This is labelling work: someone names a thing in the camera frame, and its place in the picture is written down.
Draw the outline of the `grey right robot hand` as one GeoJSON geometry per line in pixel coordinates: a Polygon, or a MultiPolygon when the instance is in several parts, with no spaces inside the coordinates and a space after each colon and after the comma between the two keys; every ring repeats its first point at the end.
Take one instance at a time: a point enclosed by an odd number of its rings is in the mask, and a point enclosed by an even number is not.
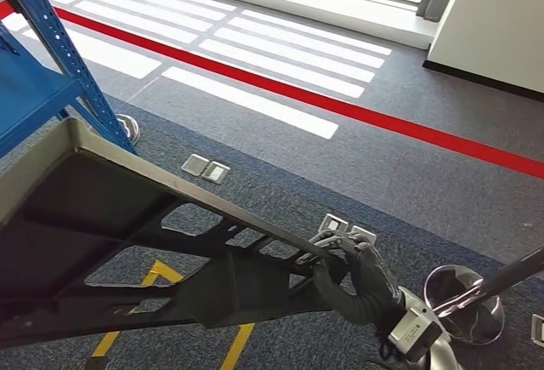
{"type": "Polygon", "coordinates": [[[332,278],[332,266],[323,260],[314,266],[314,284],[319,294],[348,322],[373,323],[392,330],[406,312],[397,280],[374,247],[375,235],[327,229],[312,237],[316,247],[344,253],[355,293],[347,293],[332,278]]]}

